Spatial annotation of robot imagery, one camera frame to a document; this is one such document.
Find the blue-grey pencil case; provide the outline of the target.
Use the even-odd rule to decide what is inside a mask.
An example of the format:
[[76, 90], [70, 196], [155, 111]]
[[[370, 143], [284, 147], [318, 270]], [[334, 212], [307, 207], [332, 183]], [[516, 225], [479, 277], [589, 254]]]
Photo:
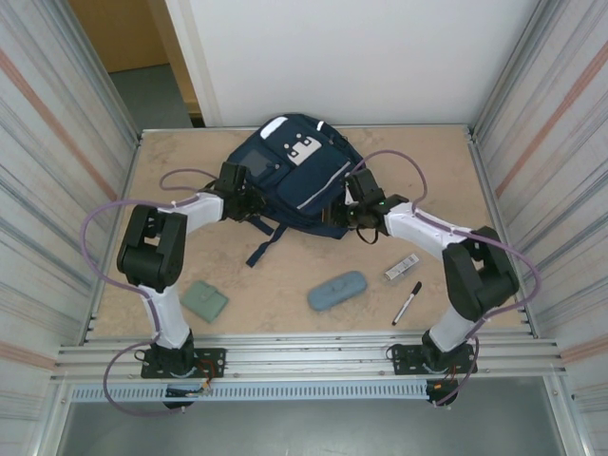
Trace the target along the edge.
[[307, 296], [308, 304], [314, 311], [324, 312], [362, 294], [367, 288], [368, 283], [362, 273], [346, 272], [312, 288]]

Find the small silver box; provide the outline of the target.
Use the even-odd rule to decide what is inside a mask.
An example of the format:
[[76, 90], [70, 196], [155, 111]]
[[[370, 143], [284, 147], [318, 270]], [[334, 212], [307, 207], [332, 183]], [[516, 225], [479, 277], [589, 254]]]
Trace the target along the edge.
[[393, 281], [400, 276], [405, 275], [409, 270], [415, 267], [420, 261], [419, 257], [415, 254], [411, 254], [397, 264], [391, 266], [384, 272], [384, 278], [387, 281]]

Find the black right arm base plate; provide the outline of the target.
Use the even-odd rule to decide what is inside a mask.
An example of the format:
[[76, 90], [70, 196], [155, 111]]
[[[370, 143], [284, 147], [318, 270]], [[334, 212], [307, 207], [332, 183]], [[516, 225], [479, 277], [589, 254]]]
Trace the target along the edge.
[[395, 375], [465, 374], [478, 371], [474, 347], [463, 343], [451, 351], [441, 351], [429, 338], [421, 344], [394, 344], [388, 348], [388, 359]]

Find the aluminium mounting rail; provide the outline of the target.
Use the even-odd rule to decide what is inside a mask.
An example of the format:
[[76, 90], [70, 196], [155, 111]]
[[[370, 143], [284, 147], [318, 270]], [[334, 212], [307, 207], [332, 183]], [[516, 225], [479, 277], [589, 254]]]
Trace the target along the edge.
[[[478, 376], [508, 378], [563, 375], [557, 343], [526, 331], [479, 332]], [[418, 332], [310, 332], [215, 334], [197, 337], [198, 348], [227, 351], [227, 381], [373, 380], [393, 375], [387, 350], [419, 342]], [[106, 370], [113, 383], [136, 381], [140, 364], [132, 354], [108, 365], [132, 339], [100, 337], [83, 346], [62, 347], [52, 371], [54, 382], [96, 383]]]

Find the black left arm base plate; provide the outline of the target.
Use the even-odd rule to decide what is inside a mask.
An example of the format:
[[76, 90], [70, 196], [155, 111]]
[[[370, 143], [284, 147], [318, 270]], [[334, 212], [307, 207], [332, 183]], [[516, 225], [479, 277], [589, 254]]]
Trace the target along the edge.
[[143, 379], [215, 379], [224, 375], [226, 350], [150, 348], [136, 359]]

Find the black and white marker pen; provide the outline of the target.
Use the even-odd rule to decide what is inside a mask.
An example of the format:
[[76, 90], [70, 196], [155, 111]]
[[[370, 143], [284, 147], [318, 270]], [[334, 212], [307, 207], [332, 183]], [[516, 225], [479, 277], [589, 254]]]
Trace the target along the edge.
[[392, 326], [396, 326], [397, 325], [397, 323], [400, 321], [400, 319], [403, 317], [404, 313], [406, 312], [407, 308], [409, 307], [409, 304], [414, 299], [414, 297], [418, 295], [418, 293], [420, 292], [421, 289], [422, 289], [422, 282], [418, 281], [415, 284], [415, 286], [413, 287], [413, 289], [411, 290], [411, 292], [409, 293], [408, 298], [405, 301], [405, 303], [399, 309], [399, 311], [396, 314], [396, 316], [392, 319], [392, 321], [391, 321], [391, 325]]

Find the navy blue backpack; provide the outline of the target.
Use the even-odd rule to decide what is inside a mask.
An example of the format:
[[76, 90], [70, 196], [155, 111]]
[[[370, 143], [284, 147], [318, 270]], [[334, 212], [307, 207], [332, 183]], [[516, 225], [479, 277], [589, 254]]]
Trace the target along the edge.
[[270, 238], [246, 260], [254, 267], [288, 229], [341, 239], [349, 232], [328, 226], [322, 211], [344, 199], [344, 179], [362, 156], [337, 129], [305, 114], [272, 118], [237, 147], [225, 162], [247, 168], [246, 182], [265, 198], [261, 222], [252, 223]]

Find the brown wooden door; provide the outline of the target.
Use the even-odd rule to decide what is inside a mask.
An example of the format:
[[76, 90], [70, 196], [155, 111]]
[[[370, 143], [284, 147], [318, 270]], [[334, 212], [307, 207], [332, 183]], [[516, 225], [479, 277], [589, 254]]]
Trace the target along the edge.
[[67, 0], [143, 128], [205, 120], [166, 0]]

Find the green fabric wallet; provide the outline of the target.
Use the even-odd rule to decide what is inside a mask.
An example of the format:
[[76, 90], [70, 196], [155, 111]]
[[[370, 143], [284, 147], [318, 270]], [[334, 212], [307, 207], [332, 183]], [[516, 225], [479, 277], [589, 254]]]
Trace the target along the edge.
[[202, 280], [194, 282], [180, 298], [180, 303], [183, 307], [207, 323], [213, 323], [228, 302], [228, 297], [222, 294], [215, 286]]

